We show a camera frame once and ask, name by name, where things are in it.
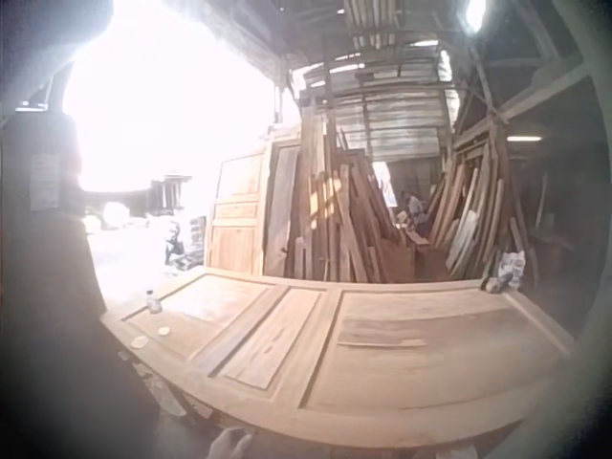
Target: corrugated metal roof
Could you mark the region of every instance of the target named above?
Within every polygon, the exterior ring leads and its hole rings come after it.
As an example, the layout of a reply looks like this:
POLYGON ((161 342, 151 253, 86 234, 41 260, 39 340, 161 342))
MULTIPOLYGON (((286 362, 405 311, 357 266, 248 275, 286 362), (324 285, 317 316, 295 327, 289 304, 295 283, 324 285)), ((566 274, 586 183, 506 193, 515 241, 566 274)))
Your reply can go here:
MULTIPOLYGON (((395 53, 392 63, 357 55, 330 66, 336 70, 330 78, 337 125, 349 147, 363 148, 374 161, 440 154, 443 90, 419 89, 439 84, 438 56, 435 45, 408 46, 395 53)), ((324 75, 322 67, 304 75, 311 97, 327 97, 324 75)))

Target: raised door panel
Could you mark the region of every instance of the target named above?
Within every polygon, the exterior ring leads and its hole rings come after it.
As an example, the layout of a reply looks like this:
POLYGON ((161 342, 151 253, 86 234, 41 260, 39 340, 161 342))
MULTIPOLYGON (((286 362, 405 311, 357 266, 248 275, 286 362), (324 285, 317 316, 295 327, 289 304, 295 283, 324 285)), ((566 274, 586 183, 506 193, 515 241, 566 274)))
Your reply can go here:
POLYGON ((208 227, 208 266, 261 274, 270 149, 222 163, 208 227))

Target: wooden rafter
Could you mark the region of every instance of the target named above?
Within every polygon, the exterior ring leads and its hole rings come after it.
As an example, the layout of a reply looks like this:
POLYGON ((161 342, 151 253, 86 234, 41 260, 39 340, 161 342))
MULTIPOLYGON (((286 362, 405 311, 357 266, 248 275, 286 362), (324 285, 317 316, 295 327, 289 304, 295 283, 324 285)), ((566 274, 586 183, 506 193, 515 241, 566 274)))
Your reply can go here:
MULTIPOLYGON (((538 106, 540 103, 545 102, 549 98, 552 98, 562 91, 574 86, 587 76, 588 70, 586 66, 582 63, 576 64, 575 59, 570 58, 561 72, 557 73, 553 77, 540 80, 529 86, 527 89, 521 91, 516 96, 504 103, 499 108, 499 112, 506 120, 511 120, 521 113, 538 106), (574 65, 568 69, 568 64, 572 63, 574 65)), ((479 121, 455 141, 455 147, 470 142, 486 132, 487 129, 487 121, 479 121)))

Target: plastic bottle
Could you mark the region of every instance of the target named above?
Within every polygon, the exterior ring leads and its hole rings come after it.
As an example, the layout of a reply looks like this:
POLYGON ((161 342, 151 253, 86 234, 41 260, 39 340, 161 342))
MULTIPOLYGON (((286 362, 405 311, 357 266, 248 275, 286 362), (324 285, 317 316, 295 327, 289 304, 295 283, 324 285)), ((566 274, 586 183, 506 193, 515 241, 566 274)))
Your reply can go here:
POLYGON ((152 290, 146 291, 146 307, 151 314, 158 314, 163 310, 162 302, 155 295, 153 295, 152 290))

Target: wooden board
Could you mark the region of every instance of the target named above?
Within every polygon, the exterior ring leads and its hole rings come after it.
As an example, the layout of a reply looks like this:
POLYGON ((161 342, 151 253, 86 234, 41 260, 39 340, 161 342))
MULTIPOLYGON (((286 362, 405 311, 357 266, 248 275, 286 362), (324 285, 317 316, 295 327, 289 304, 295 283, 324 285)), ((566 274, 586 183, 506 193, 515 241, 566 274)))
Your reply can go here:
POLYGON ((194 269, 168 282, 160 314, 137 302, 102 322, 128 349, 148 337, 135 356, 216 412, 329 445, 428 447, 517 422, 572 345, 523 295, 486 294, 480 280, 363 285, 194 269))
POLYGON ((262 274, 272 145, 222 163, 208 226, 208 266, 262 274))
POLYGON ((291 227, 291 207, 294 201, 295 166, 299 144, 279 147, 276 173, 274 175, 273 196, 268 215, 266 256, 264 274, 282 277, 285 275, 289 231, 291 227))

